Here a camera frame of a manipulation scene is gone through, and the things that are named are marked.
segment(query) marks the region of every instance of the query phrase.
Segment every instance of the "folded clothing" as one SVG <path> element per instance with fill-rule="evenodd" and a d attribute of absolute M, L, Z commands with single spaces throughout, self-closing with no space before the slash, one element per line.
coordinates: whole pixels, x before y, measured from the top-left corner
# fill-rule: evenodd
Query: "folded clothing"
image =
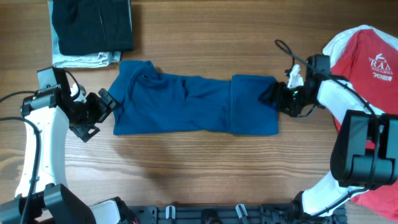
<path fill-rule="evenodd" d="M 276 105 L 258 96 L 274 77 L 234 75 L 231 81 L 157 73 L 152 62 L 123 61 L 109 93 L 113 133 L 145 134 L 209 130 L 233 134 L 278 133 Z"/>
<path fill-rule="evenodd" d="M 112 62 L 119 62 L 120 52 L 99 52 L 82 56 L 62 55 L 59 46 L 59 37 L 52 25 L 53 2 L 47 2 L 50 13 L 52 64 L 57 68 L 98 68 L 108 66 Z"/>
<path fill-rule="evenodd" d="M 63 55 L 132 51 L 127 0 L 54 0 L 52 24 Z"/>
<path fill-rule="evenodd" d="M 332 59 L 331 71 L 346 77 L 372 105 L 398 114 L 398 39 L 366 25 L 338 34 L 323 49 Z M 374 148 L 370 142 L 367 148 Z M 351 199 L 354 203 L 398 221 L 398 182 Z"/>

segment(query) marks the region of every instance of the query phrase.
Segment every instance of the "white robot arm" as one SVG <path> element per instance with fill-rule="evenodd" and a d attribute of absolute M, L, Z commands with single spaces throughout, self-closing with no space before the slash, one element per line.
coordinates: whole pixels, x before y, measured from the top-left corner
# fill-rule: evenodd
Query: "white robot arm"
<path fill-rule="evenodd" d="M 284 51 L 292 55 L 290 49 Z M 384 114 L 366 102 L 348 80 L 329 75 L 328 56 L 309 57 L 307 66 L 305 82 L 275 83 L 259 97 L 265 104 L 276 102 L 278 110 L 291 117 L 309 116 L 312 110 L 300 115 L 307 105 L 314 105 L 313 109 L 327 108 L 342 124 L 331 155 L 331 171 L 290 203 L 290 220 L 330 216 L 351 197 L 393 184 L 398 174 L 395 168 L 398 153 L 391 137 L 396 132 L 397 117 Z M 298 70 L 293 66 L 287 70 L 294 73 L 291 80 L 302 80 Z M 378 153 L 366 149 L 367 140 L 377 142 Z"/>
<path fill-rule="evenodd" d="M 131 223 L 132 213 L 120 198 L 88 207 L 67 189 L 65 175 L 68 129 L 87 142 L 99 131 L 95 124 L 102 123 L 118 103 L 105 89 L 99 91 L 100 97 L 90 93 L 85 98 L 84 88 L 72 75 L 76 83 L 69 88 L 63 69 L 46 68 L 38 71 L 37 76 L 40 90 L 24 99 L 21 114 L 38 129 L 40 142 L 36 142 L 33 127 L 26 124 L 21 182 L 16 199 L 0 206 L 0 221 L 4 224 L 36 223 L 34 219 L 46 208 L 53 215 L 51 223 Z M 40 146 L 40 156 L 34 173 L 37 146 Z M 28 208 L 23 211 L 27 214 L 23 215 L 21 208 L 25 207 Z"/>

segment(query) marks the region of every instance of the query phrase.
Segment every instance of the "stack of folded clothes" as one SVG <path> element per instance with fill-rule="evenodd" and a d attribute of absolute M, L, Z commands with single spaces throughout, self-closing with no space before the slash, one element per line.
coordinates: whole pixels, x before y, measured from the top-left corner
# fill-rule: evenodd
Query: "stack of folded clothes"
<path fill-rule="evenodd" d="M 54 0 L 48 5 L 54 67 L 105 67 L 133 50 L 130 0 Z"/>

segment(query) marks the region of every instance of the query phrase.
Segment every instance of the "folded black shirt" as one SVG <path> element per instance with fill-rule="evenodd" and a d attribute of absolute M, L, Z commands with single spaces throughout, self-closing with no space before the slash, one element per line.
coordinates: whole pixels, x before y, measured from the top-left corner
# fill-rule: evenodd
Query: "folded black shirt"
<path fill-rule="evenodd" d="M 63 55 L 132 51 L 128 0 L 54 0 L 52 23 Z"/>

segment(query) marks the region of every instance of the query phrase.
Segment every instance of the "wood grain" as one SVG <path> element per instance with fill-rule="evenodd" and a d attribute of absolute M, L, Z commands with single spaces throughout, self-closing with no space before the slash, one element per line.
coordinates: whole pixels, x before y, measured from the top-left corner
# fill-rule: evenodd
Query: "wood grain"
<path fill-rule="evenodd" d="M 136 50 L 124 60 L 151 60 L 161 71 L 229 80 L 273 75 L 285 80 L 290 59 L 320 53 L 337 33 L 369 24 L 398 35 L 397 1 L 158 1 L 132 2 Z M 38 88 L 35 71 L 51 65 L 50 24 L 42 0 L 0 2 L 0 96 Z M 118 64 L 71 70 L 87 91 L 108 88 Z M 1 105 L 19 114 L 23 96 Z M 329 170 L 336 131 L 327 111 L 310 119 L 281 115 L 280 134 L 187 133 L 113 136 L 109 117 L 84 144 L 68 132 L 69 188 L 85 203 L 120 196 L 130 205 L 288 202 Z M 24 159 L 25 129 L 0 123 L 0 203 L 12 200 Z M 350 223 L 389 223 L 348 204 Z"/>

